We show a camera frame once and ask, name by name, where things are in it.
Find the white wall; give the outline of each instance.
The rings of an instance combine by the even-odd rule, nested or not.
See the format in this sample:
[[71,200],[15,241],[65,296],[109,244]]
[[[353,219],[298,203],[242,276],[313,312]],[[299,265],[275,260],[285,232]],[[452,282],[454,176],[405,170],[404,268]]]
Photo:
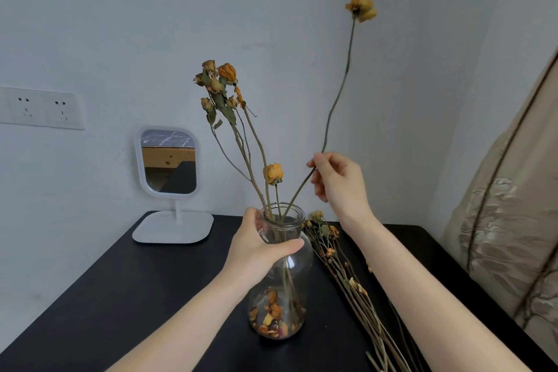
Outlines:
[[[558,45],[558,0],[498,0],[433,199],[438,239],[480,161],[505,131]],[[445,242],[457,255],[456,242]]]
[[[234,64],[270,136],[268,160],[283,164],[281,194],[295,191],[343,74],[347,1],[0,0],[0,86],[79,93],[87,111],[85,131],[0,124],[0,350],[145,211],[170,208],[138,184],[140,126],[183,126],[201,141],[202,188],[186,208],[257,206],[205,122],[192,85],[202,61]],[[460,80],[472,71],[491,0],[375,1],[379,16],[356,31],[328,147],[362,164],[382,221],[422,224],[463,97],[449,71]],[[322,207],[310,187],[298,204]]]

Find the electrical outlet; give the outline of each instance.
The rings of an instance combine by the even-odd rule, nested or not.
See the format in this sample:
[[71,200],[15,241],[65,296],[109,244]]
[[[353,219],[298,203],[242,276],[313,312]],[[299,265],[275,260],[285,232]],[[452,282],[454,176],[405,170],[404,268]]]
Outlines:
[[11,123],[47,126],[40,91],[21,88],[4,88],[3,90],[10,110]]
[[8,100],[4,94],[4,90],[0,88],[0,122],[12,123],[12,116],[10,115],[10,108],[8,107]]
[[48,126],[85,129],[81,97],[72,93],[41,91]]

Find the curtain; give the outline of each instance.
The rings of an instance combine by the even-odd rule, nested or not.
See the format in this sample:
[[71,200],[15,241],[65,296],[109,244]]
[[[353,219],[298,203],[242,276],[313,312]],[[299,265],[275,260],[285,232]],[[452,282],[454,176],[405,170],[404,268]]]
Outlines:
[[556,55],[483,159],[444,235],[470,276],[558,363]]

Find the hand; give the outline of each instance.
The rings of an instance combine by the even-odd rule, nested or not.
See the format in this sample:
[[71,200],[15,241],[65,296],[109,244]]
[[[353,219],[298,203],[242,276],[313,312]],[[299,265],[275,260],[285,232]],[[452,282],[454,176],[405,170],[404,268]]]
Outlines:
[[260,213],[253,207],[246,209],[242,225],[230,243],[229,255],[223,273],[239,279],[246,286],[246,292],[259,283],[273,264],[282,257],[298,251],[302,239],[289,240],[279,244],[268,244],[256,230],[256,216]]
[[316,167],[312,174],[315,194],[323,202],[329,202],[345,231],[372,214],[364,178],[358,163],[339,153],[316,153],[306,164]]

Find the clear glass jar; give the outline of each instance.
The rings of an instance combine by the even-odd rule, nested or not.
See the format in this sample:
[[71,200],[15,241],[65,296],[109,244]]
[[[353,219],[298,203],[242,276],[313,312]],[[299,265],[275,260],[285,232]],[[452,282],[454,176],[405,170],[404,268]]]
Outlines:
[[256,219],[256,228],[269,244],[302,238],[304,246],[296,253],[279,259],[265,278],[248,293],[248,319],[252,327],[262,336],[274,340],[294,335],[304,323],[313,257],[310,240],[301,230],[306,216],[300,207],[293,205],[284,218],[283,212],[288,206],[288,203],[272,204],[273,219],[262,210]]

